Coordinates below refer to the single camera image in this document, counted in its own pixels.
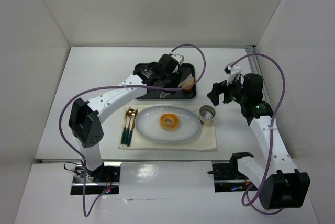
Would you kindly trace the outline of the metal tongs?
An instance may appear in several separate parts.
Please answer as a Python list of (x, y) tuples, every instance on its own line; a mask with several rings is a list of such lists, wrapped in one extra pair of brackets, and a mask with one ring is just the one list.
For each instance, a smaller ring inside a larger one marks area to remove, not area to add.
[[(190, 74), (188, 77), (186, 77), (185, 79), (183, 79), (179, 83), (178, 88), (187, 87), (187, 86), (191, 85), (194, 81), (195, 81), (195, 78), (193, 77), (192, 74)], [(172, 93), (167, 93), (167, 92), (161, 91), (159, 99), (164, 99), (164, 98), (166, 98), (168, 96), (171, 96), (171, 95), (172, 95)]]

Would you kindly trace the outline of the small bread loaf half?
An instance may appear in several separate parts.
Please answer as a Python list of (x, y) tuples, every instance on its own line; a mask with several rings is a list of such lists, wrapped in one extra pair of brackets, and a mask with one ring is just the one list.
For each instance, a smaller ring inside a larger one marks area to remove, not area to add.
[(185, 80), (183, 80), (181, 83), (180, 83), (180, 86), (182, 88), (185, 88), (186, 89), (184, 91), (186, 92), (190, 92), (193, 88), (192, 84), (194, 83), (194, 77), (192, 75), (189, 75)]

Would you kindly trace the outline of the orange glazed donut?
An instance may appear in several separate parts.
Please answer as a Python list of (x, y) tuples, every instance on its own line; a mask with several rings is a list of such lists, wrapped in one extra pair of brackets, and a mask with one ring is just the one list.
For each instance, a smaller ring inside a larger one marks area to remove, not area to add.
[(160, 126), (167, 131), (174, 131), (180, 127), (180, 120), (175, 114), (163, 114), (160, 117)]

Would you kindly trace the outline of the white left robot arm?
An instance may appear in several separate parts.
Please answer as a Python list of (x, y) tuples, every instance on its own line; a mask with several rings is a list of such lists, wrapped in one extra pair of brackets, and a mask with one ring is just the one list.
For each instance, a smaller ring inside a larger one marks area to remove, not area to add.
[(164, 54), (159, 61), (136, 65), (133, 73), (117, 89), (87, 101), (76, 99), (71, 108), (69, 127), (80, 145), (80, 152), (87, 158), (89, 176), (97, 180), (104, 172), (98, 143), (104, 133), (102, 123), (128, 102), (147, 93), (146, 86), (177, 88), (182, 73), (179, 71), (184, 57)]

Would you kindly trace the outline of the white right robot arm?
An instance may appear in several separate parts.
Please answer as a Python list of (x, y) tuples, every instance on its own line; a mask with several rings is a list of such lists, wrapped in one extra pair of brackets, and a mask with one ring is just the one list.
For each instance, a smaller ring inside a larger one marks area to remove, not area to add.
[(300, 208), (310, 185), (306, 172), (300, 172), (289, 156), (277, 129), (271, 106), (263, 100), (263, 78), (258, 74), (246, 74), (244, 79), (214, 83), (208, 98), (214, 106), (236, 102), (248, 126), (256, 136), (267, 161), (261, 166), (249, 152), (233, 153), (229, 167), (222, 174), (247, 178), (258, 190), (261, 206), (266, 210)]

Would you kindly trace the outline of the black baking tray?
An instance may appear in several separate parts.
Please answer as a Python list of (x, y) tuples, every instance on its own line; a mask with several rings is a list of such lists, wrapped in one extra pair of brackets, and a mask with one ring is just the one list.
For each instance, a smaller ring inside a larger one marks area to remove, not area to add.
[[(179, 68), (179, 73), (182, 73), (180, 82), (188, 77), (190, 74), (192, 74), (195, 78), (195, 68), (190, 63), (183, 63)], [(145, 95), (138, 97), (137, 100), (161, 100), (159, 99), (160, 93), (161, 91), (158, 90), (149, 90)], [(190, 92), (186, 92), (184, 90), (177, 91), (175, 93), (172, 93), (171, 96), (164, 98), (163, 100), (193, 99), (196, 97), (196, 94), (196, 85), (194, 85)]]

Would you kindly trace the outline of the stainless steel cup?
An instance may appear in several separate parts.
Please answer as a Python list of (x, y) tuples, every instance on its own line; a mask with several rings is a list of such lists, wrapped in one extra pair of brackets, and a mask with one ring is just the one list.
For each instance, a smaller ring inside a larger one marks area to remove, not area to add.
[(214, 117), (216, 115), (216, 111), (213, 107), (209, 105), (203, 105), (199, 109), (199, 119), (202, 125), (210, 125), (214, 122)]

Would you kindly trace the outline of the light blue oval plate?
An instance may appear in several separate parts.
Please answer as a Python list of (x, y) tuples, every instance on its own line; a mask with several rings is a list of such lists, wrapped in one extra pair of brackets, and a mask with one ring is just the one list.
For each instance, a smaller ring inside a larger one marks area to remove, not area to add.
[(152, 142), (181, 144), (198, 137), (201, 123), (198, 116), (186, 108), (159, 105), (140, 109), (135, 129)]

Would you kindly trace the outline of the aluminium frame rail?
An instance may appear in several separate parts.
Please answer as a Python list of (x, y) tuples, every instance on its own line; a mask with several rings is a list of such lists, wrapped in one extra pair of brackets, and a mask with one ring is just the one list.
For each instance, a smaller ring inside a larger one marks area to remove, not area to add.
[[(245, 48), (245, 51), (247, 54), (255, 53), (255, 46), (247, 45)], [(262, 74), (262, 71), (259, 65), (258, 56), (253, 55), (253, 56), (248, 57), (248, 62), (249, 62), (249, 66), (250, 66), (252, 73), (258, 74), (263, 77), (263, 74)], [(268, 103), (270, 102), (264, 77), (263, 77), (263, 97), (265, 101), (267, 101)]]

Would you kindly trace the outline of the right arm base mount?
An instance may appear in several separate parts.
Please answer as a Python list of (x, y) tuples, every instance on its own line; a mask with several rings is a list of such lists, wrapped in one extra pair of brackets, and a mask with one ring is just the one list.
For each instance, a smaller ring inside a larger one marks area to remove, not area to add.
[(242, 192), (251, 185), (251, 181), (245, 175), (233, 174), (228, 161), (212, 161), (211, 170), (207, 174), (213, 177), (216, 193)]

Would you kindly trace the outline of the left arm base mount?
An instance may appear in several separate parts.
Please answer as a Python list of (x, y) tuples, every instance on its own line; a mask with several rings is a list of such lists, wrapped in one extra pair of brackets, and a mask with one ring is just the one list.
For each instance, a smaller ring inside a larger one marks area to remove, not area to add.
[[(72, 172), (71, 195), (82, 195), (84, 182), (84, 169), (78, 162), (65, 162), (63, 168)], [(94, 176), (86, 175), (85, 193), (87, 195), (98, 195), (103, 190), (105, 194), (119, 194), (119, 180), (121, 174), (121, 163), (105, 162), (102, 172)]]

